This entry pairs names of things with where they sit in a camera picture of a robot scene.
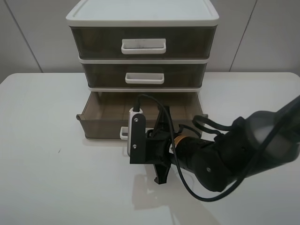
drawer handle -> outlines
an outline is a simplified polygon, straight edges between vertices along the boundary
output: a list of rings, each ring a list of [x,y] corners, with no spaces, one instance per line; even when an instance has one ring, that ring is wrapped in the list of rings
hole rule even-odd
[[[165,39],[123,39],[121,51],[130,54],[164,54]]]
[[[165,82],[165,75],[152,73],[126,73],[125,82],[135,84],[163,84]]]
[[[152,130],[153,128],[146,128],[145,133],[147,133],[148,130]],[[120,129],[120,139],[127,141],[128,140],[128,127],[121,127]]]

white lid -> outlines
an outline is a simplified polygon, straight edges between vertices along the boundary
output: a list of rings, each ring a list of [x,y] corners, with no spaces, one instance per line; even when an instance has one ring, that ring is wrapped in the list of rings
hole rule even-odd
[[[71,27],[208,27],[219,15],[209,0],[81,0]]]

closed drawer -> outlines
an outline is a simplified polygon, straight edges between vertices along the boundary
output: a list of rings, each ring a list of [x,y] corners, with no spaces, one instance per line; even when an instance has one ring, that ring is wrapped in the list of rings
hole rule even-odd
[[[91,89],[144,91],[201,87],[207,60],[80,60]]]
[[[71,27],[82,59],[206,59],[215,27]]]
[[[119,139],[121,127],[128,126],[129,110],[138,93],[91,92],[82,112],[77,115],[88,139]],[[202,115],[197,93],[152,93],[152,96],[170,107],[174,129],[179,124],[192,126],[195,115]],[[141,109],[146,117],[146,127],[153,128],[158,107],[149,99],[142,99]],[[186,135],[194,135],[189,130]]]

table surface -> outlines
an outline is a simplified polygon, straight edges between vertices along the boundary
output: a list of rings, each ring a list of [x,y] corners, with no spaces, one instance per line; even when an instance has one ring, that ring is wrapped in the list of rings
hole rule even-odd
[[[1,225],[298,225],[299,159],[202,203],[174,166],[157,185],[151,165],[129,164],[126,142],[86,140],[75,116],[89,94],[83,73],[14,74],[0,85]],[[291,73],[206,73],[199,96],[204,113],[230,125],[299,94]],[[216,195],[184,175],[199,195]]]

plastic drawer unit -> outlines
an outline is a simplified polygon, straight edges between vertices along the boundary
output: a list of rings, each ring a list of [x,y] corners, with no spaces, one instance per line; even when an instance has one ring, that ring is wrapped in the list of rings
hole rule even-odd
[[[67,15],[81,59],[207,59],[209,0],[81,0]]]
[[[88,139],[126,139],[129,110],[138,93],[91,92],[82,112],[77,115]],[[192,125],[194,115],[202,115],[197,93],[152,93],[152,96],[170,107],[174,129],[179,124]],[[146,127],[154,128],[158,107],[151,99],[141,100],[141,109],[146,117]],[[185,135],[195,134],[186,130]]]
[[[192,92],[208,60],[82,60],[91,91]]]

